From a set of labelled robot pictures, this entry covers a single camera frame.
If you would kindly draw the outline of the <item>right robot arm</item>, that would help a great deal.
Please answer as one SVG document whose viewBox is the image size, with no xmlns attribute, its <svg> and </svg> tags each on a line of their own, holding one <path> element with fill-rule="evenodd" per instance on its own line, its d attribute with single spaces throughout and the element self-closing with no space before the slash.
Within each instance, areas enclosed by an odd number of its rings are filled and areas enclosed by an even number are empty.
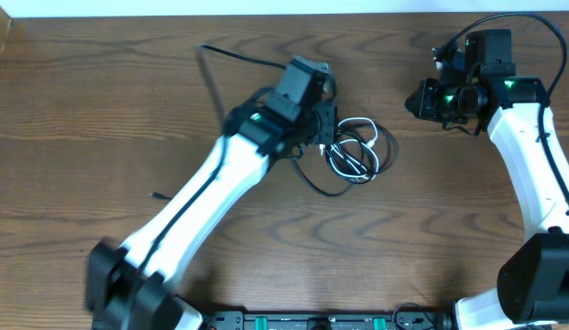
<svg viewBox="0 0 569 330">
<path fill-rule="evenodd" d="M 495 288 L 459 300 L 458 329 L 513 329 L 569 323 L 569 164 L 541 80 L 519 76 L 511 33 L 486 29 L 433 51 L 439 78 L 406 100 L 415 117 L 463 129 L 476 119 L 507 167 L 525 242 L 500 268 Z"/>
</svg>

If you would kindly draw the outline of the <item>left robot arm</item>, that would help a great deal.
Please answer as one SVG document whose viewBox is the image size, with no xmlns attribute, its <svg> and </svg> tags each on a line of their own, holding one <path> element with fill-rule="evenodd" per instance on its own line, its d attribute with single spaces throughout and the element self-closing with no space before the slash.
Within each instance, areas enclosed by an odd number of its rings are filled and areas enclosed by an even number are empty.
<svg viewBox="0 0 569 330">
<path fill-rule="evenodd" d="M 334 119 L 329 65 L 295 56 L 275 87 L 234 107 L 193 177 L 118 248 L 91 251 L 85 307 L 94 329 L 196 330 L 203 314 L 176 292 L 203 241 L 273 164 L 325 135 Z"/>
</svg>

